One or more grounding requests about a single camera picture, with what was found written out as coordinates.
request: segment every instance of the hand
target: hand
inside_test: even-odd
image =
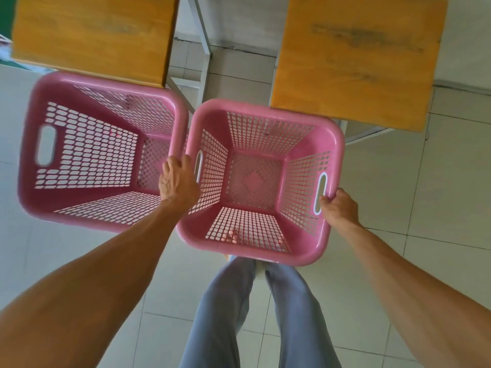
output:
[[[175,202],[182,211],[191,209],[198,202],[200,189],[189,156],[183,156],[182,164],[175,156],[169,156],[162,169],[159,178],[162,200]]]
[[[346,224],[361,226],[358,219],[358,204],[342,188],[337,189],[336,197],[330,202],[327,196],[321,197],[322,216],[335,229]]]

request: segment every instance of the tiled floor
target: tiled floor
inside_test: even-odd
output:
[[[170,72],[199,79],[200,46],[175,42]],[[274,58],[214,48],[205,98],[267,105]],[[46,273],[112,234],[40,222],[16,197],[22,119],[38,76],[0,67],[0,307]],[[190,101],[195,93],[187,92]],[[396,251],[491,308],[491,97],[436,88],[427,132],[393,131],[346,149],[341,185],[361,221]],[[359,124],[350,123],[349,132]],[[224,264],[173,234],[155,277],[100,367],[175,368],[206,286]],[[419,368],[346,243],[331,235],[321,260],[300,269],[346,368]],[[275,368],[280,339],[264,276],[238,335],[242,367]]]

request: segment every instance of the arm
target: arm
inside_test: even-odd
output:
[[[491,311],[397,254],[358,221],[342,189],[322,213],[349,245],[416,359],[426,368],[491,366]]]
[[[47,275],[0,312],[0,366],[95,367],[152,279],[175,225],[199,198],[187,156],[169,157],[148,216]]]

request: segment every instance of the person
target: person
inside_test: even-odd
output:
[[[148,216],[42,278],[0,313],[0,366],[96,367],[150,284],[179,219],[200,191],[188,156],[169,157],[162,201]],[[389,318],[426,368],[491,366],[491,312],[414,266],[363,228],[342,189],[322,200],[323,217],[364,267]],[[256,261],[233,258],[206,290],[183,368],[239,367],[236,333],[248,311]],[[321,308],[292,267],[265,264],[277,305],[281,367],[340,367]]]

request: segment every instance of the pink plastic basket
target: pink plastic basket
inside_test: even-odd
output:
[[[323,254],[318,197],[334,197],[344,153],[333,121],[212,99],[194,113],[186,153],[201,186],[178,224],[189,245],[291,266]]]
[[[18,192],[47,221],[120,232],[159,203],[168,154],[181,154],[187,108],[174,92],[73,73],[31,93]]]

